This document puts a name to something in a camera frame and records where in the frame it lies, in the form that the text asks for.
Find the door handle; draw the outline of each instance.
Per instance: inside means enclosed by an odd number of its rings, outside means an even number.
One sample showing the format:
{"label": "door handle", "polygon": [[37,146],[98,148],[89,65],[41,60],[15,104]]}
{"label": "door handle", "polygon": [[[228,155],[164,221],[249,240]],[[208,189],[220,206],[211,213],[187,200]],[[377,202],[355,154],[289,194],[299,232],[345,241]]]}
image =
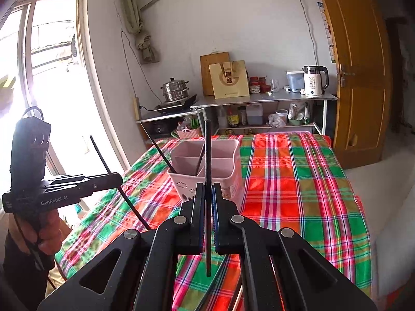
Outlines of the door handle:
{"label": "door handle", "polygon": [[346,67],[344,64],[340,64],[340,86],[346,87],[346,76],[356,76],[354,72],[345,71]]}
{"label": "door handle", "polygon": [[349,146],[354,147],[357,145],[357,134],[354,134],[352,138],[349,140]]}

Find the cable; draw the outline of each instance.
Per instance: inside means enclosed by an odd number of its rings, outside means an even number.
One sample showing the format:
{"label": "cable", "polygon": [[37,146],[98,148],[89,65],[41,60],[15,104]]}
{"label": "cable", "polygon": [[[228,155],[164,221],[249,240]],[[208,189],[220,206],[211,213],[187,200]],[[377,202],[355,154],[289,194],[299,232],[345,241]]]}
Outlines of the cable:
{"label": "cable", "polygon": [[23,115],[22,115],[22,118],[23,118],[23,116],[24,116],[26,113],[28,113],[28,112],[29,112],[29,111],[31,111],[31,110],[37,110],[37,111],[39,111],[40,116],[41,116],[41,119],[43,120],[43,112],[42,112],[42,110],[41,110],[41,109],[39,109],[38,107],[28,107],[28,108],[24,111],[24,113],[23,113]]}
{"label": "cable", "polygon": [[[17,216],[16,216],[16,215],[14,215],[14,217],[15,217],[15,221],[16,221],[17,229],[19,230],[20,235],[22,236],[22,238],[23,238],[23,240],[24,240],[24,244],[25,244],[25,245],[26,245],[26,247],[29,249],[29,252],[30,252],[30,254],[32,255],[32,257],[34,258],[34,260],[35,260],[35,262],[37,263],[38,267],[39,267],[39,268],[43,268],[43,264],[42,264],[42,263],[39,261],[39,259],[36,257],[36,255],[34,254],[34,252],[33,252],[32,248],[31,248],[31,246],[30,246],[30,244],[29,244],[28,240],[24,237],[24,234],[23,234],[23,232],[22,232],[22,228],[20,227],[20,223],[19,223],[19,220],[17,219]],[[55,285],[52,283],[51,279],[49,278],[49,275],[48,275],[48,282],[50,283],[50,285],[52,286],[52,288],[53,288],[54,290],[56,290],[56,287],[55,287]]]}
{"label": "cable", "polygon": [[134,50],[133,50],[133,48],[131,47],[130,40],[129,40],[129,38],[128,38],[127,34],[126,34],[126,33],[125,33],[125,31],[124,31],[123,24],[122,24],[122,20],[121,20],[121,15],[120,15],[120,13],[118,12],[118,8],[117,8],[117,4],[115,3],[115,0],[114,0],[114,7],[115,7],[115,11],[117,12],[117,17],[118,17],[118,18],[120,18],[120,23],[121,23],[121,32],[120,32],[120,36],[121,36],[121,42],[122,42],[122,49],[123,49],[123,51],[124,51],[125,62],[126,62],[126,64],[127,64],[128,75],[129,75],[130,80],[131,80],[131,86],[132,86],[132,89],[133,89],[133,91],[134,91],[134,96],[135,96],[135,97],[137,97],[137,95],[136,95],[136,93],[135,93],[135,89],[134,89],[134,83],[132,82],[132,78],[131,78],[131,72],[130,72],[130,69],[129,69],[129,66],[128,66],[127,55],[126,55],[126,53],[125,53],[124,39],[123,39],[123,37],[122,37],[122,34],[123,34],[123,33],[124,33],[125,37],[127,38],[128,45],[129,45],[129,47],[130,47],[130,49],[131,49],[132,53],[134,54],[134,57],[135,57],[135,59],[136,59],[136,61],[137,61],[138,65],[140,66],[141,72],[143,73],[144,79],[146,80],[146,83],[147,83],[147,85],[149,86],[151,93],[152,93],[153,95],[155,95],[155,96],[156,96],[156,98],[158,99],[158,101],[159,101],[159,102],[160,102],[160,104],[161,104],[161,103],[162,103],[162,101],[161,101],[161,100],[160,100],[160,98],[159,98],[159,97],[158,97],[158,96],[154,93],[153,89],[151,88],[151,86],[150,86],[150,84],[149,84],[149,81],[147,80],[146,74],[144,73],[144,70],[143,70],[143,68],[142,68],[142,66],[141,66],[141,64],[140,64],[140,62],[139,62],[139,60],[138,60],[138,58],[137,58],[137,55],[135,54],[135,51],[134,51]]}
{"label": "cable", "polygon": [[155,96],[156,96],[156,98],[158,99],[158,101],[159,101],[160,103],[162,103],[162,101],[160,100],[160,98],[159,98],[159,97],[157,97],[157,95],[154,93],[153,89],[151,88],[151,86],[150,86],[150,84],[149,84],[149,81],[147,80],[147,77],[146,77],[146,75],[144,74],[143,67],[142,67],[142,66],[141,66],[141,64],[140,64],[140,61],[138,61],[138,58],[137,58],[137,55],[135,54],[135,51],[134,51],[134,50],[133,50],[133,48],[131,47],[131,42],[130,42],[130,40],[129,40],[129,38],[128,38],[127,34],[126,34],[124,31],[121,31],[121,33],[124,33],[125,37],[127,38],[128,45],[129,45],[129,47],[130,47],[130,49],[131,49],[132,53],[134,54],[134,57],[135,57],[135,59],[136,59],[136,61],[137,61],[138,65],[140,66],[141,72],[143,73],[144,79],[146,80],[146,83],[147,83],[147,85],[149,86],[150,91],[152,92],[152,94],[153,94],[153,95],[155,95]]}
{"label": "cable", "polygon": [[153,111],[153,110],[149,110],[148,108],[146,108],[146,107],[144,107],[142,105],[140,105],[140,109],[146,109],[148,112]]}
{"label": "cable", "polygon": [[[122,30],[121,16],[120,16],[120,13],[118,12],[118,8],[117,8],[117,4],[115,3],[115,0],[114,0],[114,7],[115,7],[115,11],[117,12],[117,17],[120,18],[121,32],[122,32],[123,30]],[[127,54],[125,53],[124,39],[122,38],[122,33],[120,33],[120,36],[121,36],[121,42],[122,42],[122,50],[124,51],[125,63],[127,64],[128,75],[129,75],[130,81],[131,81],[131,88],[132,88],[132,91],[134,92],[134,97],[137,97],[137,94],[135,93],[135,89],[134,89],[134,83],[132,82],[131,72],[129,70],[128,60],[127,60]]]}
{"label": "cable", "polygon": [[301,6],[302,6],[302,11],[304,12],[304,17],[305,17],[307,25],[308,25],[308,33],[310,34],[311,42],[313,43],[313,54],[314,54],[314,59],[315,59],[315,65],[318,65],[317,55],[315,53],[315,43],[314,43],[313,35],[311,34],[310,22],[308,21],[308,17],[307,17],[307,14],[306,14],[306,9],[304,8],[304,5],[302,4],[302,0],[300,0],[300,3],[301,3]]}

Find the pink utensil holder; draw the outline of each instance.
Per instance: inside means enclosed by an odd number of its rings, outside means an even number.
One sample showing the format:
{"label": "pink utensil holder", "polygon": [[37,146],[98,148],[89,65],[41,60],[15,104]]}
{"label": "pink utensil holder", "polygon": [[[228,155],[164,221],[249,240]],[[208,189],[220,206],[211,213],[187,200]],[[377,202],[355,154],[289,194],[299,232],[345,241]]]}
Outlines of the pink utensil holder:
{"label": "pink utensil holder", "polygon": [[[203,140],[183,141],[170,152],[177,174],[170,170],[167,173],[182,202],[194,199],[196,184],[205,182],[205,158],[202,158],[198,175],[194,175],[204,143]],[[223,198],[235,202],[240,212],[245,189],[238,140],[212,141],[212,183],[215,182],[220,183]]]}

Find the human hand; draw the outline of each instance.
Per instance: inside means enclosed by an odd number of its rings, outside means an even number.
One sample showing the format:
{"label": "human hand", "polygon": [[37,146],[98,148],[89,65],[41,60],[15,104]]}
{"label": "human hand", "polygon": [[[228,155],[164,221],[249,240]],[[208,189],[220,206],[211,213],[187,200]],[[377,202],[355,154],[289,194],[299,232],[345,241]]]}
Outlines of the human hand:
{"label": "human hand", "polygon": [[[29,249],[24,242],[22,235],[16,224],[16,219],[19,221],[20,228],[22,229],[23,235],[28,242],[35,244],[38,235],[33,227],[24,219],[14,214],[9,214],[9,232],[20,249],[25,254],[30,254]],[[48,211],[39,215],[41,229],[39,231],[39,237],[42,240],[39,244],[39,250],[46,255],[54,255],[57,253],[62,246],[62,232],[60,230],[60,218],[58,210]]]}

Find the cloth hanging on wall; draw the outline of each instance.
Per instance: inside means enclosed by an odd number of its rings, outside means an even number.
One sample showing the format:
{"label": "cloth hanging on wall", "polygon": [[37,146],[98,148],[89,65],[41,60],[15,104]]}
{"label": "cloth hanging on wall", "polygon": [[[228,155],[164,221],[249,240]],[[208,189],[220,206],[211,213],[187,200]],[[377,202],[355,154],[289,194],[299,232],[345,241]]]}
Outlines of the cloth hanging on wall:
{"label": "cloth hanging on wall", "polygon": [[139,50],[141,64],[156,63],[158,57],[151,46],[151,36],[144,30],[144,22],[141,17],[137,0],[122,0],[124,6],[124,19],[127,31],[135,35],[135,46]]}

